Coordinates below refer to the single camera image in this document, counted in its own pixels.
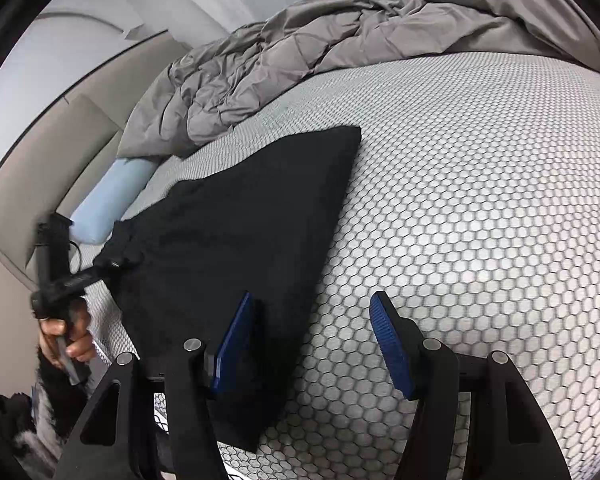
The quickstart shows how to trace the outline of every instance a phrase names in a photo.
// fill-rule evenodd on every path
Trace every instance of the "human hand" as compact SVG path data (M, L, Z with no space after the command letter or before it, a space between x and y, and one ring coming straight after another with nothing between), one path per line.
M73 300L69 307L72 311L74 325L70 338L73 341L66 348L69 357L80 362L87 362L96 355L96 347L93 344L93 336L87 328L91 322L91 316L87 311L87 302L84 298ZM64 369L58 358L58 344L56 336L63 335L66 330L64 321L61 319L43 319L40 321L40 333L38 343L43 355L56 368Z

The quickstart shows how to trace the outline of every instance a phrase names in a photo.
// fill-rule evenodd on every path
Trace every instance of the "black fabric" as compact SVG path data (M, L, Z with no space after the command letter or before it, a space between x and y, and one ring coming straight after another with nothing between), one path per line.
M68 375L48 361L38 347L38 375L51 407L52 424L61 440L71 434L82 410L87 405L83 384L71 386Z
M0 433L11 442L23 431L36 431L31 418L31 398L26 394L0 395Z
M359 143L355 126L287 136L179 182L117 223L96 258L142 261L107 282L141 359L191 337L217 341L243 292L253 295L237 386L209 403L226 444L255 450L283 407Z

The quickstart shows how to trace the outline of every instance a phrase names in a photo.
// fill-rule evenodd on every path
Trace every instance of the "gray duvet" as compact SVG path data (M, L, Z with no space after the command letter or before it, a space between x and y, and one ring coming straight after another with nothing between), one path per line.
M475 51L600 72L600 32L572 0L307 0L168 66L131 113L118 156L189 155L317 73Z

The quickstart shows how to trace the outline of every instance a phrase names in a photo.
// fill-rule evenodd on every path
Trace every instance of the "upholstered headboard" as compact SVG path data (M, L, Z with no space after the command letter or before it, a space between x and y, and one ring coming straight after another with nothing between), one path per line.
M0 164L0 261L35 287L34 228L70 216L115 160L122 130L154 78L186 53L163 32L92 71L22 134Z

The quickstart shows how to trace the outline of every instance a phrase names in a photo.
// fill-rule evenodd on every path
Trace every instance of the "black fur sleeve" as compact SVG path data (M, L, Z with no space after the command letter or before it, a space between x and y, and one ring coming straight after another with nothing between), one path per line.
M38 361L40 382L51 405L54 429L61 440L66 440L87 404L87 392L81 384L71 386L67 374L53 366L40 348Z

